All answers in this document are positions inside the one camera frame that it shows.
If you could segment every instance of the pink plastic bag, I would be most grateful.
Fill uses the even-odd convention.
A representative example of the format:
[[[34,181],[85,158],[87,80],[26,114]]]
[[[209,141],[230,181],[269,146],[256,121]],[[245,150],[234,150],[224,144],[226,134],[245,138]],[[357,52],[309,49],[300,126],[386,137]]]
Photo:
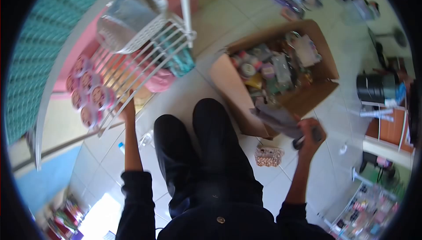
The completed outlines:
[[[139,54],[139,51],[136,51],[134,53],[131,54],[132,57],[136,57]],[[145,55],[141,55],[140,57],[135,59],[136,63],[140,63],[141,60],[143,60],[145,58]],[[151,59],[148,59],[146,61],[144,61],[144,63],[136,69],[134,75],[136,77],[139,76],[139,74],[150,64]],[[148,75],[150,75],[154,69],[156,68],[156,64],[151,65],[151,67],[149,67],[144,74],[140,77],[140,81],[143,81],[145,78],[147,78]],[[129,67],[130,71],[133,71],[135,69],[134,65],[131,65]],[[150,90],[151,92],[155,93],[155,92],[163,92],[165,90],[167,90],[170,85],[176,80],[176,77],[172,74],[171,71],[167,70],[167,69],[159,69],[146,83],[145,83],[145,87],[148,88],[148,90]]]

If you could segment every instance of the cardboard box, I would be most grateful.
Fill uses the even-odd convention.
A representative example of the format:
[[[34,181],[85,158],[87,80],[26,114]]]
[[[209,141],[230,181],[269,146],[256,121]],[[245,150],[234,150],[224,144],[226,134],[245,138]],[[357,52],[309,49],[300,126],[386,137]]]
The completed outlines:
[[[240,79],[237,70],[231,64],[229,54],[281,38],[289,31],[296,31],[300,35],[307,34],[314,42],[319,54],[321,54],[322,61],[310,67],[314,79],[310,87],[301,88],[286,95],[278,96],[278,100],[282,106],[290,113],[302,117],[321,103],[338,86],[337,83],[331,81],[331,79],[338,79],[338,72],[330,48],[318,24],[313,20],[289,22],[257,32],[229,44],[226,53],[220,56],[213,64],[209,70],[209,74],[229,105],[241,132],[245,135],[271,140],[278,133],[251,114],[249,109],[254,108],[254,103],[249,96],[246,86]]]

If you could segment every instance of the knee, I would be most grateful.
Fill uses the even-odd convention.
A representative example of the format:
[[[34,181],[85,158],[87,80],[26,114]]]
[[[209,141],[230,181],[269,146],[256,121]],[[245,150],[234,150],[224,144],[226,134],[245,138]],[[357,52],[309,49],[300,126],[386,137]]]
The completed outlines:
[[[213,98],[204,98],[199,100],[196,104],[196,107],[213,107],[213,106],[222,106],[219,101]]]
[[[167,127],[171,122],[177,121],[178,119],[169,114],[165,114],[157,118],[154,122],[154,129]]]

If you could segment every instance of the white pole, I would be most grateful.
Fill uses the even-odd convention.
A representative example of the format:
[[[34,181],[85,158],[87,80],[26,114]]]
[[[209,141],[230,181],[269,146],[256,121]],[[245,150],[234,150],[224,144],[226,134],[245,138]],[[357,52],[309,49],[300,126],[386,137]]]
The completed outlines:
[[[185,24],[186,32],[192,31],[192,23],[190,19],[190,0],[180,0],[180,5],[182,6],[182,15],[183,22]],[[193,47],[193,43],[189,42],[189,48]]]

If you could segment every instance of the teal fabric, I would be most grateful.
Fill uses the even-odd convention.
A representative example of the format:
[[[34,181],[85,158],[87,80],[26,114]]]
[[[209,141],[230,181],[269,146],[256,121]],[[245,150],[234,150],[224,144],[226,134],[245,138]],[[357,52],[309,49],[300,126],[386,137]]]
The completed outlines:
[[[19,35],[10,66],[5,117],[9,144],[34,126],[55,59],[95,1],[36,1]]]

